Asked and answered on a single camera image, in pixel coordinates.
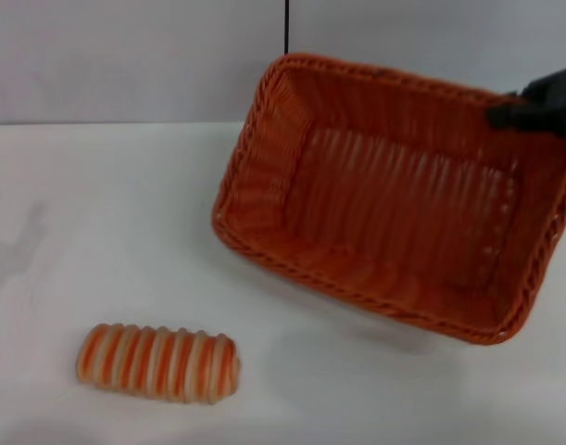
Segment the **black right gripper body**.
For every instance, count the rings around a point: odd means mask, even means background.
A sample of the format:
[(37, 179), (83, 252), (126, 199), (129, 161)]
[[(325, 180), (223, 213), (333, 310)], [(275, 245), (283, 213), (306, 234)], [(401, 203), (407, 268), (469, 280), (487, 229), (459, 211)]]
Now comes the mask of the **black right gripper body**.
[(518, 128), (566, 137), (566, 68), (534, 80), (521, 92)]

